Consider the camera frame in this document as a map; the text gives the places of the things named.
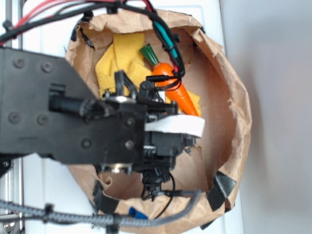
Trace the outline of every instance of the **black cable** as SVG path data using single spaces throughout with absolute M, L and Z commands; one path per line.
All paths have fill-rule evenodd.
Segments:
M 13 223 L 13 222 L 19 222 L 19 221 L 26 221 L 26 220 L 42 220 L 42 217 L 29 216 L 29 217 L 17 217 L 17 218 L 1 218 L 0 223 Z
M 81 2 L 76 2 L 76 3 L 70 4 L 70 5 L 64 6 L 61 9 L 59 9 L 58 11 L 56 11 L 54 13 L 54 15 L 59 15 L 62 11 L 66 10 L 68 8 L 71 8 L 73 6 L 79 6 L 79 5 L 82 5 L 82 4 L 91 4 L 91 2 L 81 1 Z
M 38 20 L 38 21 L 35 21 L 35 22 L 32 22 L 32 23 L 27 23 L 25 25 L 22 25 L 19 28 L 12 29 L 12 30 L 8 31 L 7 33 L 5 33 L 4 35 L 0 36 L 0 42 L 7 41 L 9 39 L 13 39 L 17 35 L 19 35 L 19 34 L 21 34 L 23 32 L 26 32 L 26 31 L 34 28 L 34 27 L 41 26 L 41 25 L 44 25 L 44 24 L 47 24 L 47 23 L 50 23 L 50 22 L 55 22 L 55 21 L 58 21 L 58 20 L 63 20 L 63 19 L 75 16 L 75 15 L 81 14 L 81 13 L 86 12 L 86 11 L 92 11 L 92 10 L 103 8 L 103 7 L 122 8 L 122 9 L 125 9 L 125 10 L 137 12 L 137 13 L 140 13 L 140 14 L 147 15 L 151 21 L 158 22 L 164 28 L 166 34 L 168 35 L 168 37 L 172 41 L 172 43 L 173 43 L 172 48 L 174 48 L 176 50 L 176 53 L 178 55 L 177 59 L 172 55 L 172 53 L 170 51 L 172 48 L 169 48 L 167 43 L 162 38 L 162 35 L 160 33 L 156 33 L 156 35 L 162 41 L 164 49 L 165 50 L 169 50 L 168 53 L 169 53 L 172 61 L 173 62 L 177 62 L 176 66 L 178 67 L 178 73 L 177 73 L 177 76 L 175 78 L 177 78 L 178 80 L 181 80 L 181 78 L 185 74 L 185 67 L 184 67 L 184 63 L 183 63 L 183 59 L 182 59 L 182 56 L 180 54 L 180 51 L 178 50 L 176 41 L 175 41 L 175 39 L 173 37 L 172 32 L 168 28 L 167 24 L 154 12 L 150 12 L 150 11 L 147 11 L 147 10 L 144 10 L 144 9 L 141 9 L 141 8 L 128 6 L 128 5 L 125 5 L 122 2 L 118 2 L 118 1 L 114 2 L 114 3 L 112 3 L 112 2 L 100 2 L 100 3 L 96 3 L 94 5 L 91 5 L 91 6 L 86 6 L 86 7 L 82 8 L 82 9 L 77 9 L 77 10 L 74 10 L 74 11 L 71 11 L 71 12 L 68 12 L 68 13 L 64 13 L 64 14 L 61 14 L 61 15 L 60 14 L 59 15 L 55 15 L 55 16 L 53 16 L 51 18 L 45 18 L 45 19 L 41 19 L 41 20 Z
M 175 181 L 175 178 L 172 176 L 172 174 L 171 174 L 171 173 L 169 173 L 169 174 L 170 174 L 170 178 L 171 178 L 172 184 L 173 184 L 173 185 L 172 185 L 172 194 L 171 194 L 171 196 L 170 196 L 170 199 L 169 199 L 167 205 L 166 205 L 165 208 L 159 213 L 159 215 L 156 216 L 156 218 L 159 218 L 159 217 L 168 209 L 169 205 L 171 204 L 172 200 L 174 199 L 174 193 L 175 193 L 175 191 L 176 191 L 176 181 Z
M 27 217 L 17 217 L 17 218 L 0 218 L 0 223 L 13 223 L 19 221 L 28 221 L 28 220 L 39 220 L 42 221 L 42 216 L 27 216 Z M 69 224 L 76 224 L 75 222 L 54 222 L 49 220 L 50 223 L 55 223 L 59 225 L 69 225 Z

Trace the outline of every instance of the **yellow towel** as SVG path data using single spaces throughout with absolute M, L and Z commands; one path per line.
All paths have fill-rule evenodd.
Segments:
M 103 57 L 96 64 L 97 82 L 99 85 L 99 94 L 102 98 L 106 90 L 111 93 L 116 92 L 115 72 L 124 70 L 137 88 L 145 81 L 147 76 L 152 72 L 144 66 L 144 56 L 140 49 L 144 46 L 144 34 L 114 34 L 113 44 L 107 49 Z M 129 94 L 129 90 L 124 90 L 125 95 Z M 199 106 L 200 96 L 189 92 L 190 98 L 201 116 Z

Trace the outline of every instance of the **cable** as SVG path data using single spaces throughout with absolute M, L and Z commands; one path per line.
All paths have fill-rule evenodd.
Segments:
M 165 208 L 159 213 L 159 215 L 156 216 L 156 218 L 159 218 L 163 213 L 165 213 L 165 211 L 168 209 L 170 203 L 172 202 L 172 200 L 174 199 L 174 193 L 176 191 L 176 181 L 175 181 L 175 178 L 172 176 L 172 174 L 170 173 L 170 178 L 172 180 L 172 194 L 170 196 L 170 199 L 167 203 L 167 205 L 165 206 Z
M 86 1 L 80 1 L 80 2 L 76 2 L 76 3 L 73 3 L 73 4 L 70 4 L 68 6 L 64 6 L 62 7 L 61 9 L 59 9 L 58 11 L 56 11 L 54 13 L 54 15 L 59 15 L 62 11 L 68 9 L 68 8 L 71 8 L 73 6 L 79 6 L 79 5 L 82 5 L 82 4 L 90 4 L 90 2 L 86 2 Z
M 45 2 L 46 4 L 51 3 L 51 0 L 48 0 Z M 28 31 L 34 27 L 40 26 L 40 25 L 44 25 L 46 23 L 50 23 L 50 22 L 54 22 L 54 21 L 58 21 L 58 20 L 62 20 L 62 19 L 66 19 L 68 17 L 71 16 L 75 16 L 78 15 L 80 13 L 83 13 L 85 11 L 90 11 L 90 10 L 94 10 L 94 9 L 99 9 L 102 7 L 112 7 L 112 8 L 123 8 L 125 10 L 129 10 L 129 11 L 134 11 L 140 14 L 144 14 L 147 15 L 153 22 L 158 22 L 155 26 L 156 32 L 158 30 L 160 30 L 161 32 L 157 34 L 157 36 L 159 37 L 159 39 L 162 41 L 165 50 L 168 51 L 170 57 L 172 58 L 172 61 L 177 65 L 177 67 L 179 68 L 179 73 L 177 74 L 177 78 L 181 79 L 182 76 L 184 76 L 185 73 L 185 68 L 184 68 L 184 63 L 181 62 L 182 59 L 178 59 L 178 57 L 181 58 L 181 55 L 177 49 L 177 45 L 175 43 L 174 37 L 170 31 L 170 29 L 168 28 L 168 26 L 166 25 L 166 23 L 154 12 L 149 12 L 140 8 L 136 8 L 136 7 L 132 7 L 132 6 L 128 6 L 123 4 L 122 2 L 100 2 L 97 3 L 95 5 L 92 6 L 88 6 L 85 7 L 83 9 L 79 9 L 76 11 L 72 11 L 72 12 L 68 12 L 62 15 L 55 15 L 52 16 L 50 18 L 47 19 L 41 19 L 32 23 L 27 23 L 25 25 L 21 25 L 19 27 L 15 27 L 14 29 L 12 29 L 11 31 L 7 32 L 6 34 L 2 35 L 0 37 L 0 46 L 4 44 L 5 41 L 7 41 L 8 39 L 12 39 L 14 37 L 16 37 L 18 34 Z
M 124 227 L 155 227 L 155 226 L 161 226 L 165 225 L 171 222 L 174 222 L 176 220 L 181 219 L 182 217 L 186 216 L 194 207 L 198 197 L 200 195 L 200 190 L 194 191 L 193 196 L 191 197 L 189 204 L 186 206 L 186 208 L 174 215 L 165 217 L 165 218 L 158 218 L 153 220 L 146 220 L 146 219 L 135 219 L 132 217 L 127 216 L 119 216 L 120 226 Z M 23 214 L 29 214 L 32 215 L 31 217 L 26 217 L 29 219 L 35 218 L 35 219 L 42 219 L 49 222 L 56 222 L 56 223 L 62 223 L 62 224 L 72 224 L 72 223 L 94 223 L 94 224 L 102 224 L 105 226 L 113 225 L 114 222 L 114 216 L 111 214 L 106 215 L 96 215 L 96 216 L 87 216 L 87 215 L 75 215 L 75 214 L 64 214 L 64 213 L 58 213 L 54 212 L 52 210 L 42 210 L 27 206 L 21 206 L 18 204 L 14 204 L 11 202 L 1 201 L 0 200 L 0 207 L 3 209 L 8 209 L 11 211 L 16 211 Z

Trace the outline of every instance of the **paper bag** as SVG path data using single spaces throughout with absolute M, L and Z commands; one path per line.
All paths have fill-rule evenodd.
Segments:
M 201 189 L 200 198 L 191 213 L 165 226 L 140 229 L 121 228 L 139 234 L 177 234 L 197 226 L 205 227 L 235 205 L 250 145 L 252 117 L 248 93 L 233 67 L 193 17 L 181 13 L 158 10 L 173 33 L 179 34 L 178 44 L 186 66 L 182 79 L 185 87 L 200 95 L 202 118 L 206 120 L 204 135 L 197 141 L 191 155 L 182 154 L 172 174 L 177 190 Z M 85 36 L 94 47 L 87 45 Z M 120 11 L 116 15 L 100 15 L 77 26 L 76 41 L 71 41 L 66 59 L 98 97 L 95 65 L 110 46 L 114 33 L 145 34 L 162 62 L 170 63 L 162 50 L 151 21 L 144 15 Z M 128 214 L 130 207 L 155 218 L 167 204 L 169 197 L 159 196 L 154 202 L 143 201 L 140 174 L 99 173 L 92 165 L 68 166 L 78 185 L 83 189 L 99 213 Z M 170 190 L 172 183 L 162 186 Z M 189 197 L 175 197 L 163 214 L 182 211 Z

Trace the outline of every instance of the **carrot toy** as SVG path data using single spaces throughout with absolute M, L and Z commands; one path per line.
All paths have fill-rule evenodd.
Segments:
M 152 64 L 153 72 L 152 76 L 174 76 L 172 71 L 173 67 L 168 63 L 159 62 L 157 56 L 155 55 L 150 44 L 145 45 L 140 52 L 144 57 Z M 157 82 L 158 86 L 166 86 L 175 82 L 175 79 L 170 79 L 166 81 Z M 194 104 L 187 93 L 183 84 L 176 89 L 176 87 L 171 88 L 172 90 L 166 91 L 166 95 L 178 103 L 179 107 L 188 115 L 198 116 L 197 110 L 194 107 Z

